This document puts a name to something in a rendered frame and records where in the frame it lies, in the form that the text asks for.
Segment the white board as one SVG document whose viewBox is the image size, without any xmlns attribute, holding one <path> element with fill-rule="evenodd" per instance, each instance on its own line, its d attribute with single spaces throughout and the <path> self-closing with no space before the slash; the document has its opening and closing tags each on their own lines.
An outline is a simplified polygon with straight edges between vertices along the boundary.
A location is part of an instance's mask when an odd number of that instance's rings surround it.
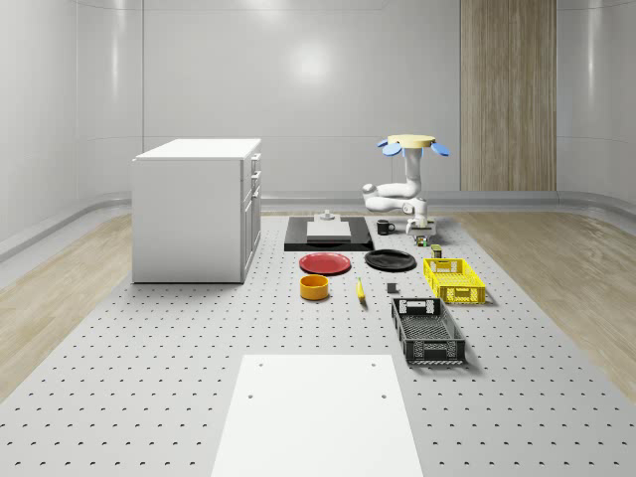
<svg viewBox="0 0 636 477">
<path fill-rule="evenodd" d="M 422 477 L 389 355 L 246 355 L 212 477 Z"/>
</svg>

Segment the yellow basket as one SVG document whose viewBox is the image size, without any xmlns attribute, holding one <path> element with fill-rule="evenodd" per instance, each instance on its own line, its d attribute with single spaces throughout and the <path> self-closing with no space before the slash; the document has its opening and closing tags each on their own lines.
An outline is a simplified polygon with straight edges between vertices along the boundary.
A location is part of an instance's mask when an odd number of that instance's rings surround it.
<svg viewBox="0 0 636 477">
<path fill-rule="evenodd" d="M 423 274 L 433 295 L 447 303 L 485 302 L 485 283 L 463 258 L 426 258 Z"/>
</svg>

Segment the white cabinet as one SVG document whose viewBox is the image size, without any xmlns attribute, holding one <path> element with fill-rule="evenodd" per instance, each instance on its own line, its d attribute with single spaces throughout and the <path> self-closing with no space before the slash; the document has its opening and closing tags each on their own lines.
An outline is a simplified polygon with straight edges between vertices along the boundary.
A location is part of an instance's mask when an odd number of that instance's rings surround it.
<svg viewBox="0 0 636 477">
<path fill-rule="evenodd" d="M 131 163 L 132 279 L 242 283 L 260 236 L 258 138 L 175 139 Z"/>
</svg>

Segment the red plate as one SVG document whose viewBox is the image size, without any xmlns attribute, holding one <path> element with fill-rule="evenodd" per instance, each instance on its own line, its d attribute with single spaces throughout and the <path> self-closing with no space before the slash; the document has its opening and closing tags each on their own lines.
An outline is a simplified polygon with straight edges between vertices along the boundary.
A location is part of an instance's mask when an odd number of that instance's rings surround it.
<svg viewBox="0 0 636 477">
<path fill-rule="evenodd" d="M 351 268 L 350 259 L 336 252 L 314 252 L 302 256 L 299 266 L 309 274 L 337 275 Z"/>
</svg>

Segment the black plate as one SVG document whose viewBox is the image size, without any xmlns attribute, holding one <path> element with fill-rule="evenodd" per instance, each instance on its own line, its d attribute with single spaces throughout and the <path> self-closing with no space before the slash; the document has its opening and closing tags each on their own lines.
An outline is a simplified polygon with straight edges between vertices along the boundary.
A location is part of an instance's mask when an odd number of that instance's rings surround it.
<svg viewBox="0 0 636 477">
<path fill-rule="evenodd" d="M 416 260 L 411 254 L 388 248 L 369 251 L 365 254 L 365 262 L 371 268 L 387 272 L 402 272 L 416 268 Z"/>
</svg>

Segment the dark grey basket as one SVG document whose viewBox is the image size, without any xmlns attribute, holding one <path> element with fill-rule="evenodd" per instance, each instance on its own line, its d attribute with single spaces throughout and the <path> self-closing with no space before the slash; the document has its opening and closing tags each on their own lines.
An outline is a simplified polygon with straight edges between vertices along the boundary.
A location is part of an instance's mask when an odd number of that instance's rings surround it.
<svg viewBox="0 0 636 477">
<path fill-rule="evenodd" d="M 465 360 L 465 338 L 441 299 L 393 298 L 392 315 L 409 362 Z"/>
</svg>

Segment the yellow bowl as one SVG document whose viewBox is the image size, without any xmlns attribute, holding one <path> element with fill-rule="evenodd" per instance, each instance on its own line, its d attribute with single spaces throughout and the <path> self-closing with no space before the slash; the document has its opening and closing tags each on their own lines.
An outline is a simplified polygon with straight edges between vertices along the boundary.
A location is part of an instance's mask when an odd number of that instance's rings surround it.
<svg viewBox="0 0 636 477">
<path fill-rule="evenodd" d="M 300 295 L 311 301 L 325 299 L 329 295 L 329 279 L 320 274 L 303 276 L 300 279 Z"/>
</svg>

